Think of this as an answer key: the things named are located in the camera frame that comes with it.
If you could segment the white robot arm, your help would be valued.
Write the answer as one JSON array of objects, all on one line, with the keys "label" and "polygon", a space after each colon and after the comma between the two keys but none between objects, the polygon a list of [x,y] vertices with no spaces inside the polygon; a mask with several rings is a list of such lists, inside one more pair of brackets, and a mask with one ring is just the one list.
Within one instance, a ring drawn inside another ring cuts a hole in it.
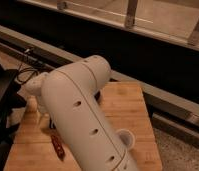
[{"label": "white robot arm", "polygon": [[26,89],[50,115],[82,171],[139,171],[95,99],[110,76],[107,60],[93,55],[39,74]]}]

